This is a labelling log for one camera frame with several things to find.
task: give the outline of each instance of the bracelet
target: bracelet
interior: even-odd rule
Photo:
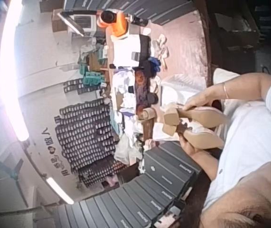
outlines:
[[[225,82],[223,83],[223,89],[225,91],[226,99],[229,99],[229,96],[228,96],[228,93],[227,93],[227,90],[226,90],[226,86],[225,86]]]

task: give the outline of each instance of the cardboard box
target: cardboard box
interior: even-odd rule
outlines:
[[[59,18],[58,13],[62,12],[63,9],[55,9],[52,13],[52,31],[60,32],[67,31],[67,25]]]

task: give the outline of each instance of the white shirt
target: white shirt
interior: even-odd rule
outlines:
[[[271,161],[271,87],[265,102],[241,102],[228,117],[231,122],[228,123],[225,146],[204,210],[242,177]]]

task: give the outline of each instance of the hand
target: hand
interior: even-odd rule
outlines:
[[[201,151],[199,149],[194,148],[189,142],[185,140],[185,138],[182,135],[179,136],[179,142],[181,143],[181,147],[183,148],[183,150],[190,157]]]
[[[189,110],[193,107],[202,107],[204,105],[211,106],[214,98],[210,95],[209,90],[206,89],[189,98],[183,107],[183,110]]]

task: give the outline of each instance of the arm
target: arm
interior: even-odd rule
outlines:
[[[210,180],[213,181],[219,166],[218,159],[206,151],[195,149],[189,142],[186,142],[182,135],[180,135],[179,141],[186,154],[188,154],[205,171]]]
[[[186,102],[184,110],[194,106],[210,105],[214,100],[227,99],[224,86],[229,99],[265,100],[271,87],[271,76],[264,73],[248,73],[224,83],[213,85],[190,98]]]
[[[217,169],[219,166],[218,159],[214,158],[206,151],[199,151],[193,154],[191,158],[202,167],[211,181],[216,178]]]
[[[271,76],[264,73],[248,73],[224,82],[229,99],[265,100],[271,87]],[[214,100],[226,99],[223,84],[208,88]]]

